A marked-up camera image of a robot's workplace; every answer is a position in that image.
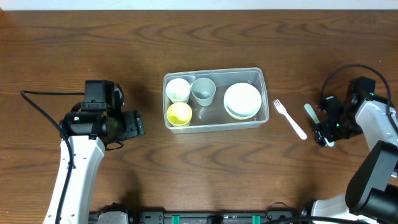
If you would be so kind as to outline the mint green plastic spoon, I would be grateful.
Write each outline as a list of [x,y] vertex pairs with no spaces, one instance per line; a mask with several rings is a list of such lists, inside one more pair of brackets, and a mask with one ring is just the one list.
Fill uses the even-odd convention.
[[[308,113],[308,115],[312,118],[315,124],[320,123],[320,120],[318,119],[318,116],[316,115],[314,109],[309,103],[304,104],[305,111]],[[335,145],[334,142],[329,142],[327,138],[324,138],[326,145],[328,147],[333,147]]]

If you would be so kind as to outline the yellow plastic cup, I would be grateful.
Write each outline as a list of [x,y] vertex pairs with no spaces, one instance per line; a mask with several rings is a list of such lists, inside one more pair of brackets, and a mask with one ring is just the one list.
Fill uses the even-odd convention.
[[173,103],[166,112],[167,121],[173,127],[189,126],[192,115],[191,107],[184,102]]

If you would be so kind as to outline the white plastic cup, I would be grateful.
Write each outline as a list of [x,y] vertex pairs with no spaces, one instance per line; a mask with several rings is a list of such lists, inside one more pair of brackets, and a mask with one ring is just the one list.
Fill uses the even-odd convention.
[[190,92],[189,82],[182,78],[175,78],[166,85],[166,95],[172,103],[188,103]]

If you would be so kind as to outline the white plastic fork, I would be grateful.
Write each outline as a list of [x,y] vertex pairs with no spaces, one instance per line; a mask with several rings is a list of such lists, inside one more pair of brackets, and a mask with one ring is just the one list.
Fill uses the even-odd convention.
[[284,105],[278,100],[274,100],[274,106],[276,110],[284,115],[287,119],[287,121],[290,123],[290,125],[293,127],[294,131],[297,133],[300,139],[306,140],[307,139],[307,134],[304,132],[304,130],[295,122],[295,120],[288,114],[286,108]]

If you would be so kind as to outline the grey plastic cup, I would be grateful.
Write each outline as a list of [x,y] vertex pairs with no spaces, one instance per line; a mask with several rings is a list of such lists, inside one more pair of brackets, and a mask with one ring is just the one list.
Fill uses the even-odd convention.
[[199,78],[192,83],[191,93],[200,106],[210,106],[216,93],[216,85],[209,78]]

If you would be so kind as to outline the white plastic bowl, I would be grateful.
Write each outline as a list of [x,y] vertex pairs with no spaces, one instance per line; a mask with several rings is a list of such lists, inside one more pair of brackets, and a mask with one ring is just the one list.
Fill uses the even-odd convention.
[[236,83],[226,90],[223,103],[228,114],[249,116],[257,114],[262,105],[262,98],[256,87],[248,83]]

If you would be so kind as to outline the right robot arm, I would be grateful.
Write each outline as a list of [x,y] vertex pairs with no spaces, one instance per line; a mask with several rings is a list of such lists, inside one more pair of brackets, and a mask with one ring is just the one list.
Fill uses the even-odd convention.
[[389,183],[397,169],[397,132],[387,117],[386,104],[364,101],[355,114],[369,154],[350,180],[346,193],[313,203],[314,217],[368,223],[397,223],[397,187]]

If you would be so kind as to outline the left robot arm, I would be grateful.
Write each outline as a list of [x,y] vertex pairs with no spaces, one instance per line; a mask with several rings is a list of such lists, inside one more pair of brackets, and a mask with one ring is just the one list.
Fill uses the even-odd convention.
[[61,159],[44,223],[88,223],[96,174],[107,145],[142,136],[138,110],[114,117],[106,112],[69,112],[61,122],[67,140],[61,142]]

